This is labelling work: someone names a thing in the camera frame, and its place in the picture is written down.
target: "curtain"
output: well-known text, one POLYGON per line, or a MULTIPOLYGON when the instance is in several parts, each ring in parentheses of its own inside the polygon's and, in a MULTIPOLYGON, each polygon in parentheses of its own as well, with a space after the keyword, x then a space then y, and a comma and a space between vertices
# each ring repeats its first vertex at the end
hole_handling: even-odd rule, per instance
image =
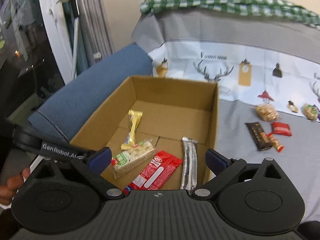
POLYGON ((114 51, 103 2, 78 0, 78 6, 84 45, 91 48, 95 62, 102 60, 114 51))

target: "printed tag graphic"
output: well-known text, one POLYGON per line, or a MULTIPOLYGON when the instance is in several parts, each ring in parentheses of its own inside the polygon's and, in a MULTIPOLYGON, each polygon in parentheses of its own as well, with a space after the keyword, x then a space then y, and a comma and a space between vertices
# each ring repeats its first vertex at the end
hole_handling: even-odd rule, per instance
POLYGON ((280 64, 277 63, 275 69, 272 72, 272 75, 275 77, 282 78, 282 70, 280 68, 280 64))
POLYGON ((239 79, 238 84, 245 87, 251 86, 251 71, 252 65, 245 59, 239 65, 239 79))

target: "green plaid fabric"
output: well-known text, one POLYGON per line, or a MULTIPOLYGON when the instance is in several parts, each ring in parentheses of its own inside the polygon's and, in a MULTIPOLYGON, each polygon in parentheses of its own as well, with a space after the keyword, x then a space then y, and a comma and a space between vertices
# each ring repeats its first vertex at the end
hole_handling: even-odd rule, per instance
POLYGON ((143 14, 156 14, 178 8, 201 7, 209 10, 266 17, 283 17, 320 30, 320 16, 286 0, 142 0, 143 14))

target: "human hand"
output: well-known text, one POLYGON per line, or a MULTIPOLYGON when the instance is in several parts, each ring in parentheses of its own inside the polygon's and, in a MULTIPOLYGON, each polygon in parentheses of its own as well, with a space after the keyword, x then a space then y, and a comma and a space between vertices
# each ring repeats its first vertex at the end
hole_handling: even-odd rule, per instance
POLYGON ((24 182, 23 177, 27 179, 29 176, 30 168, 25 168, 21 174, 9 178, 6 186, 0 186, 0 203, 9 205, 17 190, 22 187, 24 182))

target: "cardboard box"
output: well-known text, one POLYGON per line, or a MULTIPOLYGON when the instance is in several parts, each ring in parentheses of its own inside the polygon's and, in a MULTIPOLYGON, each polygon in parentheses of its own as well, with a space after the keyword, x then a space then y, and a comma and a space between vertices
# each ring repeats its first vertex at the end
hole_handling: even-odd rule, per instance
MULTIPOLYGON (((218 86, 216 83, 133 76, 123 83, 91 115, 71 144, 93 150, 105 145, 115 156, 129 132, 128 111, 142 111, 136 142, 152 139, 159 150, 183 159, 182 137, 198 141, 198 184, 209 180, 204 153, 214 148, 217 136, 218 86)), ((120 189, 130 184, 150 159, 117 180, 110 169, 101 176, 120 189)), ((179 189, 180 165, 161 189, 179 189)))

